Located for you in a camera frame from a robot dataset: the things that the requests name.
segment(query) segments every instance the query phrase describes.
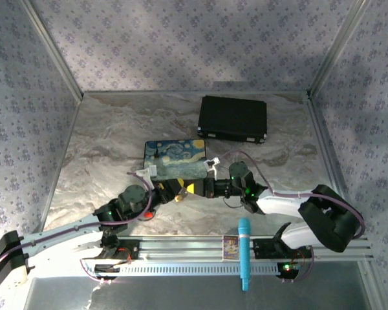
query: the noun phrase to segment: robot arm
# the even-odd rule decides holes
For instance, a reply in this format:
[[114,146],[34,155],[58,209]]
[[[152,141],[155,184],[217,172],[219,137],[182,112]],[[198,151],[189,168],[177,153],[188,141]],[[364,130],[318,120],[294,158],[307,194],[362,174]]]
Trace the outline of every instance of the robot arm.
[[[178,198],[184,187],[188,192],[206,198],[238,196],[251,213],[277,213],[303,219],[300,224],[284,224],[272,239],[263,240],[264,245],[253,241],[255,252],[256,248],[264,247],[260,258],[284,258],[291,250],[319,243],[332,251],[343,252],[360,227],[353,212],[328,199],[316,197],[332,198],[348,205],[326,185],[318,185],[311,192],[276,192],[274,195],[268,187],[254,181],[253,174],[242,161],[233,163],[229,173],[229,179],[216,180],[214,170],[210,169],[208,177],[202,180],[172,179],[155,184],[145,173],[142,177],[149,186],[148,191],[139,185],[131,185],[116,199],[77,222],[24,237],[19,237],[16,231],[8,232],[0,239],[0,285],[14,287],[15,283],[21,284],[39,261],[48,260],[49,255],[62,250],[75,253],[84,243],[94,246],[82,251],[81,258],[128,259],[127,255],[121,258],[122,244],[116,234],[127,229],[128,223],[135,219],[150,219],[159,205]],[[136,251],[131,251],[131,259],[138,255],[138,244],[133,248]]]

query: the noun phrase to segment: starry night mouse pad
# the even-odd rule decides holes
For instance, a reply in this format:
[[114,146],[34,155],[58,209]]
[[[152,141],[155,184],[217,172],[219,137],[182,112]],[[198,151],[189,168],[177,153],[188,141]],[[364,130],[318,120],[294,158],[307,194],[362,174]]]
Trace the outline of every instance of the starry night mouse pad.
[[148,141],[145,143],[144,168],[156,165],[154,181],[181,178],[202,179],[207,176],[204,166],[206,145],[203,139]]

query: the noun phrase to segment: marble surface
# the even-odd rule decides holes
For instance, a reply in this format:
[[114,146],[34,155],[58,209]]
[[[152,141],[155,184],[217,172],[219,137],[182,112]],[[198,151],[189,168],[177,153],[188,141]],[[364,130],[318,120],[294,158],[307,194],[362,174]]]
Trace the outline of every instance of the marble surface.
[[[201,95],[194,94],[86,94],[48,213],[45,229],[80,219],[138,183],[128,171],[142,168],[148,140],[197,138]],[[241,149],[258,162],[275,189],[306,190],[327,184],[304,104],[274,95],[233,96],[268,104],[268,139],[265,144],[206,140],[208,158]],[[219,165],[219,177],[241,155],[232,154]],[[252,164],[245,160],[263,182]],[[228,203],[238,205],[236,198]],[[252,234],[273,234],[292,220],[278,214],[250,214],[230,209],[220,198],[189,195],[180,203],[159,207],[149,222],[136,222],[126,234],[231,234],[240,217],[252,221]]]

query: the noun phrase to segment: black case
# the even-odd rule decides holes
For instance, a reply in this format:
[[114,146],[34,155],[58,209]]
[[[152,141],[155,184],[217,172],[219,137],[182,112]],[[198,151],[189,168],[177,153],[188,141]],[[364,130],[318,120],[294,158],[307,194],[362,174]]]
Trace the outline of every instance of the black case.
[[203,138],[263,143],[267,137],[264,101],[203,97],[197,133]]

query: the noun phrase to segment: enclosure wall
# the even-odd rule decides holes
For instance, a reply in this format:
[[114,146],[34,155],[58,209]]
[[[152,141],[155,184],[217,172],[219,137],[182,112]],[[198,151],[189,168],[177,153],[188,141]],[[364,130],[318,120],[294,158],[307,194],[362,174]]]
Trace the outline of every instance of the enclosure wall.
[[352,1],[35,1],[82,91],[305,90]]
[[314,103],[388,293],[388,1],[372,1]]
[[0,0],[0,236],[39,225],[75,108],[23,8]]

